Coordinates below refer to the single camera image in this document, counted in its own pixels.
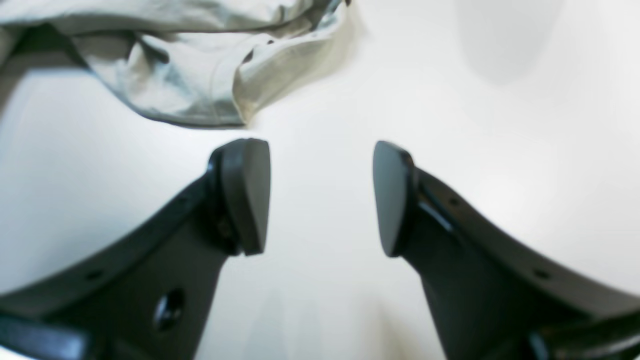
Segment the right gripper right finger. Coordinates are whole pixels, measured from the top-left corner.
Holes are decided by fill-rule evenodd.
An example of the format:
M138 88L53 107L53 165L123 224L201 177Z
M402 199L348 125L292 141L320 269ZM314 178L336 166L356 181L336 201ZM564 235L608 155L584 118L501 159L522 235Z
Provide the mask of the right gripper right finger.
M409 152L372 160L381 247L418 273L448 360L637 360L639 297L558 264L486 219Z

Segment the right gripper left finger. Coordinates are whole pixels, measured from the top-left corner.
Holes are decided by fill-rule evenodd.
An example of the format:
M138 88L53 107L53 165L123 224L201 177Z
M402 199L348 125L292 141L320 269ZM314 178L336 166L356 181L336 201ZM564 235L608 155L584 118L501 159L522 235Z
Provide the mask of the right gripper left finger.
M192 360L226 260L265 251L271 155L240 138L116 243L1 297L1 348L29 360Z

